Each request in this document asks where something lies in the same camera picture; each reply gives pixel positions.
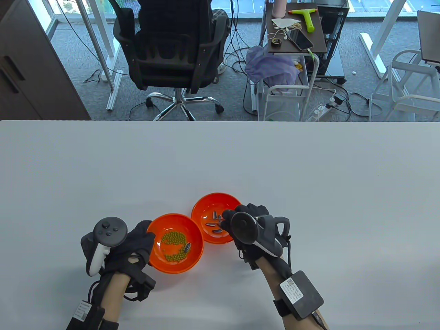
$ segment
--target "sneaker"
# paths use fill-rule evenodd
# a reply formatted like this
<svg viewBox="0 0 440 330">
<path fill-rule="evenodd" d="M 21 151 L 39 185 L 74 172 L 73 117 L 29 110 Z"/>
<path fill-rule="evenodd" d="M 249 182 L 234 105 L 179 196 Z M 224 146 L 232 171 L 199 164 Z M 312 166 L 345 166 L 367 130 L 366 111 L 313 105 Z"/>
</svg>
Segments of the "sneaker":
<svg viewBox="0 0 440 330">
<path fill-rule="evenodd" d="M 217 68 L 217 74 L 222 74 L 225 71 L 226 71 L 226 64 L 224 64 L 222 62 L 222 63 L 220 63 L 219 67 Z"/>
</svg>

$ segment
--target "cabinet handle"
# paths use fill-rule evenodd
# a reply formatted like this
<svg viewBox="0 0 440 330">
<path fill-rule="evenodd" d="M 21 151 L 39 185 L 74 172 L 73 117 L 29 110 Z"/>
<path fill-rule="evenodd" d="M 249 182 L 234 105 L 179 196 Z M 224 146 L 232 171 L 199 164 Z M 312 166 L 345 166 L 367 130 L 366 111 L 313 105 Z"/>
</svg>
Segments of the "cabinet handle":
<svg viewBox="0 0 440 330">
<path fill-rule="evenodd" d="M 17 75 L 18 80 L 25 81 L 26 79 L 24 78 L 18 67 L 15 65 L 14 61 L 7 55 L 3 58 L 6 63 L 11 67 L 12 71 Z"/>
<path fill-rule="evenodd" d="M 3 78 L 3 80 L 6 82 L 6 84 L 9 86 L 11 91 L 14 94 L 18 94 L 19 90 L 15 87 L 14 83 L 9 79 L 9 77 L 6 75 L 6 73 L 0 69 L 0 76 Z"/>
</svg>

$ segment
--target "purple cloth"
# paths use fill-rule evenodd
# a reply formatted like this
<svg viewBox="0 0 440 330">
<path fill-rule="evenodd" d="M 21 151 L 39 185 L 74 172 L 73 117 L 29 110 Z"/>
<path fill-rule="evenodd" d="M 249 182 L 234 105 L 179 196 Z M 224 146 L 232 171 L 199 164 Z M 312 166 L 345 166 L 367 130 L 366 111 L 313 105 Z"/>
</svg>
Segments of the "purple cloth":
<svg viewBox="0 0 440 330">
<path fill-rule="evenodd" d="M 264 79 L 269 86 L 295 85 L 299 73 L 289 56 L 274 56 L 264 47 L 254 46 L 246 54 L 246 74 L 253 82 Z"/>
</svg>

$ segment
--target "power strip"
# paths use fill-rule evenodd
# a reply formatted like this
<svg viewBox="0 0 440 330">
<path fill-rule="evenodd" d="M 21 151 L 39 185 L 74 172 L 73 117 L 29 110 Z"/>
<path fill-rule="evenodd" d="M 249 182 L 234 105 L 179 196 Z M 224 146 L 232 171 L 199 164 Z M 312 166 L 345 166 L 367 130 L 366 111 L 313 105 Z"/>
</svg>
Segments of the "power strip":
<svg viewBox="0 0 440 330">
<path fill-rule="evenodd" d="M 307 119 L 307 121 L 319 121 L 322 117 L 324 117 L 326 114 L 328 114 L 332 110 L 332 108 L 327 108 L 323 105 L 319 106 L 318 109 L 316 109 L 312 116 Z"/>
</svg>

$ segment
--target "black glove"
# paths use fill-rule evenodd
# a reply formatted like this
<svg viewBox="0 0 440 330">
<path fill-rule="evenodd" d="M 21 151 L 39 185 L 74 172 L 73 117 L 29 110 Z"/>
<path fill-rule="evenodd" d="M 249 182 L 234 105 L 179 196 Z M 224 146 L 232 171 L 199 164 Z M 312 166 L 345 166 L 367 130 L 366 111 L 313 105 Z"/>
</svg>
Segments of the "black glove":
<svg viewBox="0 0 440 330">
<path fill-rule="evenodd" d="M 237 212 L 246 212 L 247 214 L 255 218 L 258 216 L 268 215 L 269 214 L 268 209 L 262 205 L 260 206 L 255 206 L 254 204 L 248 204 L 247 206 L 239 205 L 235 208 L 235 211 L 226 210 L 223 212 L 222 217 L 224 220 L 220 222 L 220 227 L 223 230 L 227 231 L 229 235 L 232 237 L 237 249 L 242 251 L 243 253 L 243 260 L 249 263 L 252 270 L 259 268 L 255 263 L 255 260 L 264 257 L 273 266 L 273 268 L 277 271 L 277 273 L 281 275 L 283 279 L 287 279 L 288 277 L 290 277 L 292 275 L 292 271 L 290 267 L 290 257 L 289 257 L 289 264 L 287 264 L 283 259 L 269 255 L 268 253 L 260 249 L 258 246 L 255 246 L 253 244 L 252 245 L 243 244 L 234 236 L 234 234 L 231 232 L 231 219 L 232 216 Z"/>
<path fill-rule="evenodd" d="M 92 303 L 100 304 L 105 289 L 115 272 L 127 274 L 130 276 L 130 284 L 126 290 L 127 293 L 137 292 L 135 299 L 144 300 L 149 292 L 154 288 L 156 282 L 142 272 L 145 265 L 150 261 L 150 254 L 154 245 L 154 233 L 147 233 L 151 221 L 141 221 L 136 227 L 127 234 L 125 241 L 110 250 L 104 260 L 104 268 L 101 268 L 99 274 L 101 279 L 98 286 L 93 290 Z M 93 233 L 89 233 L 81 239 L 81 246 L 86 258 L 93 257 L 90 253 L 90 247 L 93 246 Z M 131 263 L 130 257 L 137 258 L 138 261 Z"/>
<path fill-rule="evenodd" d="M 241 243 L 231 232 L 231 219 L 234 214 L 237 212 L 246 212 L 247 214 L 250 214 L 254 218 L 257 216 L 263 216 L 268 215 L 269 211 L 265 206 L 255 206 L 254 204 L 248 204 L 247 206 L 239 205 L 235 208 L 235 211 L 232 210 L 226 210 L 223 212 L 222 217 L 223 221 L 220 222 L 220 227 L 227 231 L 229 235 L 234 240 L 235 246 L 238 250 L 242 251 L 243 253 L 243 259 L 245 262 L 248 262 L 252 269 L 258 269 L 257 264 L 255 263 L 255 260 L 260 259 L 261 257 L 265 257 L 266 259 L 272 258 L 264 252 L 262 249 L 255 245 L 247 245 Z"/>
</svg>

